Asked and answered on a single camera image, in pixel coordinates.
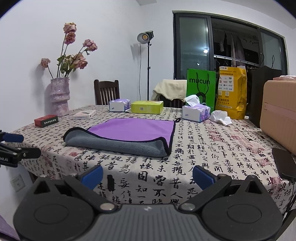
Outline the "black smartphone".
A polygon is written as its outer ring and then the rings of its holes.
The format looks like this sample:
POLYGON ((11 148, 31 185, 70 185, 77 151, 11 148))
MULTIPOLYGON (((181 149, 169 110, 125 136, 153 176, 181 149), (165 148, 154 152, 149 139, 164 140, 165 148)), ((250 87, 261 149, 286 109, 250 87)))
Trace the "black smartphone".
POLYGON ((289 151, 273 148, 272 155, 278 175, 285 180, 295 181, 295 161, 289 151))

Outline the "purple tissue pack sealed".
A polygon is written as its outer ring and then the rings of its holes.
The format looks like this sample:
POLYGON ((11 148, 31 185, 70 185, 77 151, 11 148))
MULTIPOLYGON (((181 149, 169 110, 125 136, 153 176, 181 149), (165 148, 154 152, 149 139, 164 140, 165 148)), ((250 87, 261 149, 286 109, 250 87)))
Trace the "purple tissue pack sealed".
POLYGON ((131 102, 129 99, 115 99, 109 102, 110 112, 125 112, 130 109, 131 102))

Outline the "cream cloth on chair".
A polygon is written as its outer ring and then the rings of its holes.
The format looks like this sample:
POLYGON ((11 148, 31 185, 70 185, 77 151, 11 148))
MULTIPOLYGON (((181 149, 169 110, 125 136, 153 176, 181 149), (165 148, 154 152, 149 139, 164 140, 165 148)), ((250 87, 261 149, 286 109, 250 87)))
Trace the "cream cloth on chair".
POLYGON ((151 100, 158 101, 163 96, 170 101, 179 99, 185 102, 186 91, 187 80, 163 79, 154 88, 151 100))

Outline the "yellow printed paper bag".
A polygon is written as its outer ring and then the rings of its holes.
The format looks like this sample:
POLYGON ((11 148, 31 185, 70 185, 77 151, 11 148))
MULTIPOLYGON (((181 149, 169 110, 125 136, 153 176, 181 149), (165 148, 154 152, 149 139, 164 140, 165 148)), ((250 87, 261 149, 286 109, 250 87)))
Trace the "yellow printed paper bag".
POLYGON ((234 120, 245 118, 247 104, 247 74, 244 66, 219 67, 216 110, 226 111, 234 120))

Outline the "red small box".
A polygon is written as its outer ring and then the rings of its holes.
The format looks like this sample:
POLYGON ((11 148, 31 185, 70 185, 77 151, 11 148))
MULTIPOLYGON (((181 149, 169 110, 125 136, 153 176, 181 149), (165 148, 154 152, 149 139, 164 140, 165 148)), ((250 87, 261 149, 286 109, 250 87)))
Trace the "red small box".
POLYGON ((56 123, 58 123, 58 117, 56 115, 51 114, 34 120, 35 126, 38 126, 40 128, 44 128, 46 126, 50 126, 56 123))

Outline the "purple and grey towel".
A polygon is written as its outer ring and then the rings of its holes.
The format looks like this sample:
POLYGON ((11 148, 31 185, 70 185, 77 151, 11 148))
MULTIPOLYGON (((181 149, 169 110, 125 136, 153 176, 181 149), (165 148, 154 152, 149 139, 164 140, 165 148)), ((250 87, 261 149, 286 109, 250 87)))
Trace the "purple and grey towel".
POLYGON ((87 130, 71 128, 63 140, 74 147, 161 158, 171 154, 180 120, 112 118, 87 130))

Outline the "pink speckled ceramic vase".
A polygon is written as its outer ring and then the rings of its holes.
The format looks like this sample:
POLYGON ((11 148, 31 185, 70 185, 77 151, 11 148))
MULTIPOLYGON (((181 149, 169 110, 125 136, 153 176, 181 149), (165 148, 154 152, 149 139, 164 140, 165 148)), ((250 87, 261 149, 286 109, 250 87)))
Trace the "pink speckled ceramic vase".
POLYGON ((70 99, 69 77, 58 77, 51 80, 50 102, 52 112, 57 116, 65 116, 69 112, 70 99))

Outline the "dark framed glass door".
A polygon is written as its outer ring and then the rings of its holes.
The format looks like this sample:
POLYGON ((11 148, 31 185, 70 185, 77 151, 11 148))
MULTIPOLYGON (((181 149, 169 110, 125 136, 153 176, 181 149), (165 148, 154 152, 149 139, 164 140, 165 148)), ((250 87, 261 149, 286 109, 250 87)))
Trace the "dark framed glass door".
POLYGON ((230 17, 175 11, 173 13, 174 79, 188 69, 217 72, 220 66, 267 66, 288 73, 285 40, 270 30, 230 17))

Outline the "dark wooden chair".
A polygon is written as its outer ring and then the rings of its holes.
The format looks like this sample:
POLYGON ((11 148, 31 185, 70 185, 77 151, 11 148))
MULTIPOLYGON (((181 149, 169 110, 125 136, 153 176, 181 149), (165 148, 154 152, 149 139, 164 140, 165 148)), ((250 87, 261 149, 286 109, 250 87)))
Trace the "dark wooden chair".
POLYGON ((94 92, 96 105, 109 105, 111 100, 120 98, 119 81, 94 80, 94 92))

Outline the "purple tissue pack open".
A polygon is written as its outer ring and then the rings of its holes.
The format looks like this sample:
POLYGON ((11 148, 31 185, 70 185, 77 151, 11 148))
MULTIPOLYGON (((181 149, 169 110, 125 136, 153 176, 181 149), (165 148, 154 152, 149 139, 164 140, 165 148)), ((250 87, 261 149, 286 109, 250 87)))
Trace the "purple tissue pack open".
POLYGON ((199 97, 189 95, 185 98, 185 103, 182 107, 182 118, 189 121, 203 122, 210 118, 210 107, 201 104, 199 97))

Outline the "tan cardboard box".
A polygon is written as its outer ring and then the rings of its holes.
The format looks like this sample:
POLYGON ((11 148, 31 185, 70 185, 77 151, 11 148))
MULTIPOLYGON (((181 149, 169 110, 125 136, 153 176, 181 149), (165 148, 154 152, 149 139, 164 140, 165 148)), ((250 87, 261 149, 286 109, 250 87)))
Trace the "tan cardboard box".
POLYGON ((263 87, 261 130, 295 153, 295 80, 269 80, 263 87))

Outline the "crumpled white tissue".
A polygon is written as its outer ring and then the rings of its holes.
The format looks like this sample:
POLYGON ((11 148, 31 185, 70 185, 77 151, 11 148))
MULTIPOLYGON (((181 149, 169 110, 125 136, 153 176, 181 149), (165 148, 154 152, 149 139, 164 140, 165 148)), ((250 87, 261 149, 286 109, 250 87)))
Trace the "crumpled white tissue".
POLYGON ((232 124, 231 118, 228 116, 227 112, 222 110, 213 111, 210 115, 210 120, 224 126, 229 126, 232 124))

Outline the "calligraphy print tablecloth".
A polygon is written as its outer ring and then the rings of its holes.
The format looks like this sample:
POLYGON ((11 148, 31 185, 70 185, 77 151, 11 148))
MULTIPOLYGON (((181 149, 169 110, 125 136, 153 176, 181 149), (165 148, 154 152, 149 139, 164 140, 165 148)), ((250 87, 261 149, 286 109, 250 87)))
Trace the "calligraphy print tablecloth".
POLYGON ((36 176, 60 179, 100 165, 103 180, 95 192, 116 204, 179 205, 201 191, 192 177, 197 165, 234 180, 256 176, 281 212, 295 197, 295 184, 279 177, 271 153, 280 145, 248 120, 234 120, 229 126, 210 120, 181 120, 176 124, 170 156, 151 158, 67 146, 63 135, 70 128, 87 129, 111 118, 135 117, 133 113, 111 113, 105 105, 89 105, 86 110, 96 113, 89 120, 74 120, 71 111, 57 124, 45 128, 30 124, 17 129, 16 133, 24 137, 21 147, 38 147, 42 152, 39 159, 23 160, 23 166, 36 176))

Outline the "yellow-green cardboard box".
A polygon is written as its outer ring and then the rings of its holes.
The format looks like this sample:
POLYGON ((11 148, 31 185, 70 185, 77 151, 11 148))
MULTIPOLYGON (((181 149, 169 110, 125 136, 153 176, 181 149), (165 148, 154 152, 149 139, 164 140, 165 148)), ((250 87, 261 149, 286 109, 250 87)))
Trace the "yellow-green cardboard box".
POLYGON ((160 114, 163 110, 163 101, 135 101, 131 104, 132 113, 160 114))

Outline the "chair under cream cloth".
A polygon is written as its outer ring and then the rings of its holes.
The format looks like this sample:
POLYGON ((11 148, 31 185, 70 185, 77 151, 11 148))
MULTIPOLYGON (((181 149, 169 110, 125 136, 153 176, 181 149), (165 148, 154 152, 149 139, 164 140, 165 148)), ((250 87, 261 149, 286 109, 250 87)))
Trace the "chair under cream cloth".
POLYGON ((180 99, 169 100, 163 95, 159 96, 159 100, 163 101, 165 108, 182 108, 185 105, 185 103, 180 99))

